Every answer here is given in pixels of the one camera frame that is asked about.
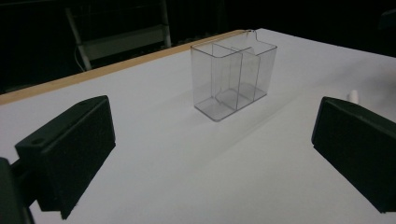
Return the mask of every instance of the dark background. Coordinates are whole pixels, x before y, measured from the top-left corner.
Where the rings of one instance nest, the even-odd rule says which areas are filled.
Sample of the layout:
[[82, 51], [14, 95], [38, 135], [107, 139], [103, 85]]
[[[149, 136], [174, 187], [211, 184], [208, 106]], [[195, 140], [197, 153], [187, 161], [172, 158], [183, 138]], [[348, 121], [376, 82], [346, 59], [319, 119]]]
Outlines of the dark background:
[[[80, 73], [82, 63], [64, 13], [71, 7], [84, 40], [161, 23], [158, 0], [25, 0], [0, 3], [0, 93]], [[167, 0], [172, 46], [236, 29], [278, 31], [396, 57], [395, 27], [379, 29], [389, 1]], [[92, 62], [100, 67], [163, 49], [152, 45]]]

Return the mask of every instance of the black plastic block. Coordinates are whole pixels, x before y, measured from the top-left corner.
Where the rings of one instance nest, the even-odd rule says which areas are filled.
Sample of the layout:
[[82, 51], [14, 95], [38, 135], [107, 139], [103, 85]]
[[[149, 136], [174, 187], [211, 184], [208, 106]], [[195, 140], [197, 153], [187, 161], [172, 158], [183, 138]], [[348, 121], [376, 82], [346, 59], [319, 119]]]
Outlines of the black plastic block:
[[396, 211], [396, 124], [347, 101], [323, 97], [314, 148], [381, 213]]
[[35, 173], [41, 210], [66, 219], [115, 145], [110, 104], [99, 96], [73, 105], [15, 148]]

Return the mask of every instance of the divided plastic box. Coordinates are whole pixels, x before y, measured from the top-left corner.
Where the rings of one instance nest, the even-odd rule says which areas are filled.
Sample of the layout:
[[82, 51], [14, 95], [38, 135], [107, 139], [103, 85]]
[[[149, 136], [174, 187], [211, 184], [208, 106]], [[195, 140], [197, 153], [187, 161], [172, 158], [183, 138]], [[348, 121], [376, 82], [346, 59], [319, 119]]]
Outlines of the divided plastic box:
[[191, 46], [195, 108], [220, 121], [267, 94], [276, 46], [245, 31]]

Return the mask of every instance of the white tabletop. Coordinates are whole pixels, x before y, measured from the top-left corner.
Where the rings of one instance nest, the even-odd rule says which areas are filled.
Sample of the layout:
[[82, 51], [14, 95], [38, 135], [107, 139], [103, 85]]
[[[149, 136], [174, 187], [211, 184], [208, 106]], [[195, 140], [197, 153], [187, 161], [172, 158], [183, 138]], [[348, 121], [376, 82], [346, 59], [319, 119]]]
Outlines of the white tabletop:
[[264, 29], [278, 46], [268, 95], [221, 122], [193, 107], [189, 51], [0, 105], [0, 157], [71, 105], [110, 100], [117, 146], [67, 220], [44, 223], [392, 223], [313, 148], [323, 96], [396, 121], [396, 59]]

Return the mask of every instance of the clear plastic container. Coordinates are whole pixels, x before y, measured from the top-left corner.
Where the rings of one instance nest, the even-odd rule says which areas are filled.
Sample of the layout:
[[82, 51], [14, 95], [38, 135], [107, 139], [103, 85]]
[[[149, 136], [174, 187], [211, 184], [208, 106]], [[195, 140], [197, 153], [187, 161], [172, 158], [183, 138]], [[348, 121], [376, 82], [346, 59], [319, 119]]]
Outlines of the clear plastic container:
[[276, 46], [245, 31], [191, 46], [195, 108], [220, 121], [268, 92]]

